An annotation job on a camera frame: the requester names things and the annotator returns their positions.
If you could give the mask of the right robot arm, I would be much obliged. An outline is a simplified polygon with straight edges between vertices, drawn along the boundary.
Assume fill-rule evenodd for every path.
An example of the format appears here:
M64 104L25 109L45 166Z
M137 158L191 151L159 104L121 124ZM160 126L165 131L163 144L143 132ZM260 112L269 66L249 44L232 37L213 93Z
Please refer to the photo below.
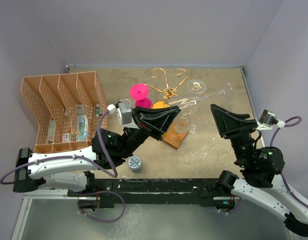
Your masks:
M308 237L308 199L291 187L282 170L285 165L282 151L274 146L256 147L251 134L270 130L273 126L285 127L276 114L264 110L260 120L248 114L230 112L211 104L211 113L219 135L228 139L241 167L242 178L224 170L216 181L216 190L222 196L229 194L249 200L281 219L294 234Z

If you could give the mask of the pink plastic goblet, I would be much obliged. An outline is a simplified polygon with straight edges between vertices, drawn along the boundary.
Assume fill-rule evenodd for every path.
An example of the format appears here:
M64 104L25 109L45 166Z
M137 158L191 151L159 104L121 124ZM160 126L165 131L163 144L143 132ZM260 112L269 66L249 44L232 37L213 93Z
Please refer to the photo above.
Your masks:
M150 109L152 101L148 95L149 88L143 83L135 84L130 89L130 97L135 100L135 107Z

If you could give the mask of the yellow plastic goblet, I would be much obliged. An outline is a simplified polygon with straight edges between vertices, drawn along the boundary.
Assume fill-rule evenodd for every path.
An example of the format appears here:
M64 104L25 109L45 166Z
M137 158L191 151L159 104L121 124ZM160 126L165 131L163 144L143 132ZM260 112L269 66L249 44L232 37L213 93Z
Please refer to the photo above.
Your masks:
M158 101L151 106L151 109L164 109L169 107L170 106L166 101Z

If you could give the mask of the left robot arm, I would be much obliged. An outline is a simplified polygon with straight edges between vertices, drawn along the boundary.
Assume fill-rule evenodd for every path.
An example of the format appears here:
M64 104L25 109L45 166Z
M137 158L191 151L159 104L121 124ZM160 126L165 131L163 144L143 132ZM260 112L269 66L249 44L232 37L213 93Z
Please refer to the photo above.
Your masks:
M97 187L93 176L86 171L100 170L116 178L117 167L132 157L147 138L161 141L180 112L178 106L148 109L131 108L123 102L111 104L101 119L107 114L116 114L123 134L99 126L91 145L82 149L59 153L34 153L29 148L20 149L13 191L27 193L39 188L63 188L91 196ZM85 173L73 173L78 170Z

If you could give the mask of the clear wine glass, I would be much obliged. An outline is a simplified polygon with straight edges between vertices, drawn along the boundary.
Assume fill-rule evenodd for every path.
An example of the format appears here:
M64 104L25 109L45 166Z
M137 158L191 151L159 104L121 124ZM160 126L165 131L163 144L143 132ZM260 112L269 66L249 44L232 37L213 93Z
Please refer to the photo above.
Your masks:
M201 95L206 91L206 85L203 81L192 79L187 84L188 90L196 95Z
M177 106L177 104L181 103L183 100L195 100L197 101L198 106L201 102L207 99L217 99L227 102L233 98L233 92L234 90L232 84L225 81L221 87L211 89L206 86L206 91L201 95L190 92L188 95L173 96L172 98L165 99L164 101L172 107Z
M191 116L195 114L197 109L196 100L183 100L177 106L181 110L180 114L174 121L174 129L179 134L187 133L191 125Z

